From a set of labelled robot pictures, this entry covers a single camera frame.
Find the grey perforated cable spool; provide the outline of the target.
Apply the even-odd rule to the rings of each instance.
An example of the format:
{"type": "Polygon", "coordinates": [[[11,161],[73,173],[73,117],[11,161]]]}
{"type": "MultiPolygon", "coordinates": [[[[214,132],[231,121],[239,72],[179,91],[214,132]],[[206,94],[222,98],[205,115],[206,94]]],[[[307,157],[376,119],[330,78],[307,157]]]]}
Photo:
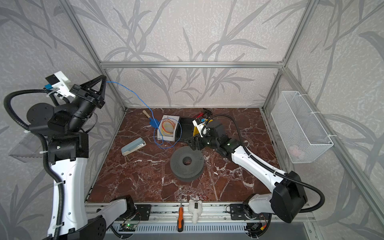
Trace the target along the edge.
{"type": "Polygon", "coordinates": [[[177,149],[171,156],[172,173],[182,182],[192,182],[204,172],[204,155],[188,146],[177,149]]]}

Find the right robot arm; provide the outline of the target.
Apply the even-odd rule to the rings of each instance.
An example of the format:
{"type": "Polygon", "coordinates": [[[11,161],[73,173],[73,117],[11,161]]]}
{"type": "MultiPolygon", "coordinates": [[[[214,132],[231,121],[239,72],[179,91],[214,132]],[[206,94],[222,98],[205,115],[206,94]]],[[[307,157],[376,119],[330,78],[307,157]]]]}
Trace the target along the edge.
{"type": "Polygon", "coordinates": [[[268,164],[245,146],[240,131],[237,131],[238,139],[230,138],[226,128],[215,118],[213,115],[205,121],[194,119],[193,125],[198,134],[189,138],[187,143],[192,150],[215,150],[247,170],[267,187],[269,194],[255,194],[244,201],[248,218],[252,219],[256,214],[270,214],[285,223],[291,223],[297,214],[313,212],[325,204],[325,195],[321,190],[302,182],[294,171],[286,173],[268,164]]]}

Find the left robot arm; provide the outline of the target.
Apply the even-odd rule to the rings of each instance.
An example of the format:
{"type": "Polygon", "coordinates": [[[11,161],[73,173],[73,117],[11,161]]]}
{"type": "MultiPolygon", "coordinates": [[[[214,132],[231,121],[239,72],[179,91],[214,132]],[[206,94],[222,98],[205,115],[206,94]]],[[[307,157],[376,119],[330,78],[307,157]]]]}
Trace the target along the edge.
{"type": "Polygon", "coordinates": [[[54,181],[53,212],[49,240],[102,240],[118,218],[136,213],[130,196],[119,197],[88,217],[85,209],[85,171],[89,159],[89,135],[83,126],[95,109],[105,104],[107,78],[98,76],[69,87],[69,79],[57,72],[47,77],[42,93],[59,96],[64,104],[38,103],[23,121],[14,111],[12,99],[36,93],[35,89],[12,92],[4,98],[8,115],[42,144],[43,167],[54,181]]]}

